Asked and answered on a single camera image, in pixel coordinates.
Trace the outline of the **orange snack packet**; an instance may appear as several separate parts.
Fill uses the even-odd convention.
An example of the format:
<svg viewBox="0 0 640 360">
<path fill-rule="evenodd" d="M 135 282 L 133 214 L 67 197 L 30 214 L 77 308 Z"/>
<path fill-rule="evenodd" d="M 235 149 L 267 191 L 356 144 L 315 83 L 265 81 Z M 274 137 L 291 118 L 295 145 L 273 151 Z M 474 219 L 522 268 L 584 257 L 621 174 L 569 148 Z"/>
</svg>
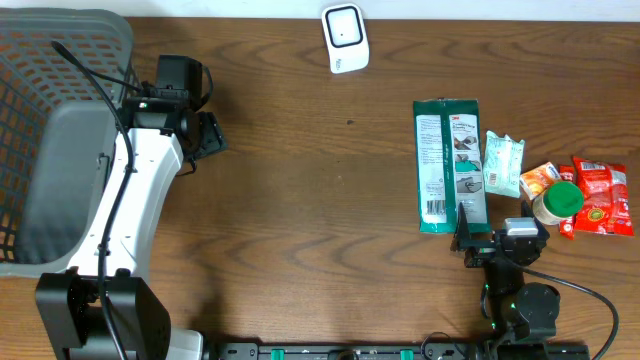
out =
<svg viewBox="0 0 640 360">
<path fill-rule="evenodd" d="M 534 200 L 549 187 L 561 180 L 551 162 L 546 162 L 520 175 L 520 186 L 530 200 Z"/>
</svg>

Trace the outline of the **green lid jar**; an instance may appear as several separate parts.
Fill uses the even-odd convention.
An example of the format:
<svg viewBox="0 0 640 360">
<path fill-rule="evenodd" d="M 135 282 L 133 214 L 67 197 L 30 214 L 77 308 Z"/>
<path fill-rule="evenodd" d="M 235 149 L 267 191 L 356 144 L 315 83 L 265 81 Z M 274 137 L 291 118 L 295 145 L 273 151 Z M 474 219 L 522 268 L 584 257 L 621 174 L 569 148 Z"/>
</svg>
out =
<svg viewBox="0 0 640 360">
<path fill-rule="evenodd" d="M 534 216 L 545 225 L 559 225 L 576 215 L 584 205 L 584 195 L 574 183 L 560 181 L 542 194 L 532 203 Z"/>
</svg>

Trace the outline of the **red instant coffee stick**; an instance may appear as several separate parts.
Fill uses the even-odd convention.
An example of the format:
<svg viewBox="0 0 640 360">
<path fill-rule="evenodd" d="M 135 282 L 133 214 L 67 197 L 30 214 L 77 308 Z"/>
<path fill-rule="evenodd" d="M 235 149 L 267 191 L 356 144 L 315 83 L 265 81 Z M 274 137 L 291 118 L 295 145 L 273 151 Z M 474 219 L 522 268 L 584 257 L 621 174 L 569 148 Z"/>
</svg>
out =
<svg viewBox="0 0 640 360">
<path fill-rule="evenodd" d="M 575 169 L 572 165 L 560 165 L 558 168 L 560 177 L 563 181 L 571 183 L 575 182 Z M 571 216 L 560 222 L 558 228 L 559 233 L 569 240 L 575 239 L 575 216 Z"/>
</svg>

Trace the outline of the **pale green wipes pack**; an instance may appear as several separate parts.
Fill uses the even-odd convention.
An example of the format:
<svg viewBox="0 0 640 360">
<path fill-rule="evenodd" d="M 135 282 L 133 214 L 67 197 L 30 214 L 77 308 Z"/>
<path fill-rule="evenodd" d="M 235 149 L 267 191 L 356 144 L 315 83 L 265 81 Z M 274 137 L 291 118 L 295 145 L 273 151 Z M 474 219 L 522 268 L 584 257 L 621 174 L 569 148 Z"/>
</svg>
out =
<svg viewBox="0 0 640 360">
<path fill-rule="evenodd" d="M 486 132 L 483 175 L 485 191 L 512 198 L 520 197 L 519 181 L 525 140 L 515 141 L 508 135 Z"/>
</svg>

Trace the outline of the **green 3M gloves package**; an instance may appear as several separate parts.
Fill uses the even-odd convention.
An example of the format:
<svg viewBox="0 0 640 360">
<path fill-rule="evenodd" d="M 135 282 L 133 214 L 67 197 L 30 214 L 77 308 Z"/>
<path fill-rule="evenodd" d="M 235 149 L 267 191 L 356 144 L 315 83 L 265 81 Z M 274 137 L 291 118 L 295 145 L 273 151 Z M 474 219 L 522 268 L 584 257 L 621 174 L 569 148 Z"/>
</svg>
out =
<svg viewBox="0 0 640 360">
<path fill-rule="evenodd" d="M 478 102 L 415 101 L 413 115 L 420 231 L 453 233 L 463 208 L 472 233 L 488 232 Z"/>
</svg>

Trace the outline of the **red snack bag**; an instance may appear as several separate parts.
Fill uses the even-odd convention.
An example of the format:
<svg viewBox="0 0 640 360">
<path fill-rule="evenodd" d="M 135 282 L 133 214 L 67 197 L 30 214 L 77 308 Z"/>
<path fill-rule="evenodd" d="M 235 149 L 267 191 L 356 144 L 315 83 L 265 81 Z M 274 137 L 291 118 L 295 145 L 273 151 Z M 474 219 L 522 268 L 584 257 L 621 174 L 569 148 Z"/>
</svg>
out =
<svg viewBox="0 0 640 360">
<path fill-rule="evenodd" d="M 629 208 L 627 168 L 622 164 L 572 158 L 584 204 L 575 216 L 575 230 L 603 235 L 634 236 Z"/>
</svg>

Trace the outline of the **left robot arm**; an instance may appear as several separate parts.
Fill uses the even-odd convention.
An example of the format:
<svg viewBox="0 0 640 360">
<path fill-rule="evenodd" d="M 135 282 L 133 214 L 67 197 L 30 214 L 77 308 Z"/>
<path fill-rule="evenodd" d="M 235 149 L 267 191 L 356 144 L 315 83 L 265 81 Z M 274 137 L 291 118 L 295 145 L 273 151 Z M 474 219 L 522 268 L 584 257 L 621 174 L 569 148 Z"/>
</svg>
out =
<svg viewBox="0 0 640 360">
<path fill-rule="evenodd" d="M 36 305 L 58 359 L 206 359 L 205 336 L 175 329 L 146 282 L 163 203 L 183 164 L 226 149 L 203 111 L 209 69 L 162 55 L 155 84 L 110 109 L 118 135 L 93 221 L 65 271 L 43 273 Z"/>
</svg>

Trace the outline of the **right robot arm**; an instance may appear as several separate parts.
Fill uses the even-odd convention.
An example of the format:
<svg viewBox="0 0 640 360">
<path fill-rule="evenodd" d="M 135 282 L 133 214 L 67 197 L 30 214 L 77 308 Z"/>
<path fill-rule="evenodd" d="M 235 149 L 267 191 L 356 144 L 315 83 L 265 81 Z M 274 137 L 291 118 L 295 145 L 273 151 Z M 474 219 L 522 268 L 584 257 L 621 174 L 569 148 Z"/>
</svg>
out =
<svg viewBox="0 0 640 360">
<path fill-rule="evenodd" d="M 458 209 L 452 249 L 465 254 L 467 268 L 484 271 L 481 303 L 494 334 L 469 345 L 465 359 L 551 359 L 547 340 L 556 335 L 560 309 L 558 290 L 526 282 L 524 273 L 541 255 L 549 232 L 527 203 L 521 215 L 507 218 L 490 239 L 472 237 L 465 209 Z"/>
</svg>

